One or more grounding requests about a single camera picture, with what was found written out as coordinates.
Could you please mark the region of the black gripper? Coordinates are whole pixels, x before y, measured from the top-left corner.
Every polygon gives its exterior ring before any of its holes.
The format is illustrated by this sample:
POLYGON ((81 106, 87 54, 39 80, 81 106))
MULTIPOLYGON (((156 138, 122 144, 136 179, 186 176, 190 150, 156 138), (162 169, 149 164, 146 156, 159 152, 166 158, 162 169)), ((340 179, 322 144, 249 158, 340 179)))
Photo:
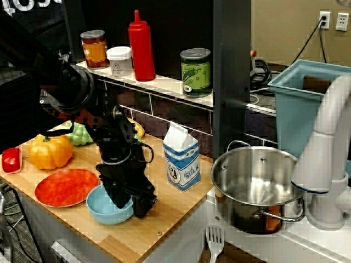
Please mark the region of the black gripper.
POLYGON ((145 163, 135 160, 96 166, 102 180, 109 179, 111 187, 121 190, 112 193, 113 203, 122 209, 132 198, 134 215, 139 219, 144 218, 157 202, 155 187, 146 177, 145 168, 145 163))

